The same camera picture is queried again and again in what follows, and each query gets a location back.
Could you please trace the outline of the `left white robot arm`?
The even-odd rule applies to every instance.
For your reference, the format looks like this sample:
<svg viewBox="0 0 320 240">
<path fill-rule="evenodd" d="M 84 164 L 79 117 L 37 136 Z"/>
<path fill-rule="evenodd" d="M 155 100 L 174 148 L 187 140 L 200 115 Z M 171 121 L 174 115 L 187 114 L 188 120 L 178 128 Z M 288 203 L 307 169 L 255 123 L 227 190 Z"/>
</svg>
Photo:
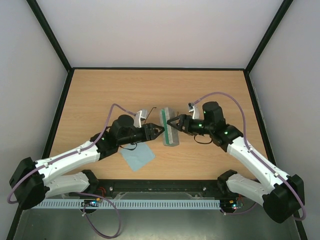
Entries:
<svg viewBox="0 0 320 240">
<path fill-rule="evenodd" d="M 15 203 L 22 210 L 28 210 L 55 195 L 91 194 L 98 185 L 92 171 L 83 170 L 74 175 L 68 172 L 105 159 L 117 153 L 120 146 L 153 141 L 164 131 L 163 126 L 154 123 L 135 126 L 134 118 L 123 114 L 104 131 L 72 150 L 36 161 L 31 157 L 24 158 L 9 180 Z"/>
</svg>

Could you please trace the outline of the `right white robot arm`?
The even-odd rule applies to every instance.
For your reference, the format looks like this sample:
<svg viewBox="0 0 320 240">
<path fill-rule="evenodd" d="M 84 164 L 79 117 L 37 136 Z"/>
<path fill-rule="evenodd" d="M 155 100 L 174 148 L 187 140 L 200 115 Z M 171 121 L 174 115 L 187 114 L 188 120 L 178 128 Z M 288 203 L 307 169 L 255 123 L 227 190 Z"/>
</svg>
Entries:
<svg viewBox="0 0 320 240">
<path fill-rule="evenodd" d="M 227 124 L 223 110 L 215 101 L 202 106 L 203 119 L 181 114 L 166 122 L 188 135 L 208 135 L 224 152 L 240 161 L 254 176 L 248 179 L 235 170 L 228 170 L 217 178 L 218 191 L 229 196 L 240 194 L 263 207 L 275 222 L 283 223 L 302 210 L 300 221 L 306 218 L 304 182 L 298 175 L 290 176 L 266 159 L 249 144 L 245 133 Z"/>
</svg>

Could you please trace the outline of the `grey glasses case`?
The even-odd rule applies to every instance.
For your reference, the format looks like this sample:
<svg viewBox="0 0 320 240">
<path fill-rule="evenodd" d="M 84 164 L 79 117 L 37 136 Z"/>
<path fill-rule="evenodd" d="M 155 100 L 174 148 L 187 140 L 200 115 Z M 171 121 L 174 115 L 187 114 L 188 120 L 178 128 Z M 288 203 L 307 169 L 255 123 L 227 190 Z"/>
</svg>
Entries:
<svg viewBox="0 0 320 240">
<path fill-rule="evenodd" d="M 163 145 L 166 147 L 176 147 L 180 144 L 178 131 L 167 124 L 167 121 L 175 118 L 175 111 L 170 107 L 162 108 L 159 112 L 160 125 L 164 128 L 162 135 Z"/>
</svg>

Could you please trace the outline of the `dark aviator sunglasses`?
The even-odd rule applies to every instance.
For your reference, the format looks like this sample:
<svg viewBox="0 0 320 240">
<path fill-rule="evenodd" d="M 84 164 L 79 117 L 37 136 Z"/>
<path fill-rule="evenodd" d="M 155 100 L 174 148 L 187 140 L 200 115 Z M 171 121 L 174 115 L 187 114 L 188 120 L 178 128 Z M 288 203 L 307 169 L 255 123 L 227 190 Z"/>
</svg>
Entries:
<svg viewBox="0 0 320 240">
<path fill-rule="evenodd" d="M 148 117 L 150 116 L 151 112 L 152 112 L 154 109 L 156 109 L 156 108 L 157 108 L 156 106 L 154 106 L 154 107 L 151 108 L 151 110 L 148 112 L 148 114 L 147 114 L 147 116 L 146 116 L 146 118 L 145 118 L 145 120 L 144 120 L 144 123 L 146 123 L 146 121 L 147 121 Z"/>
</svg>

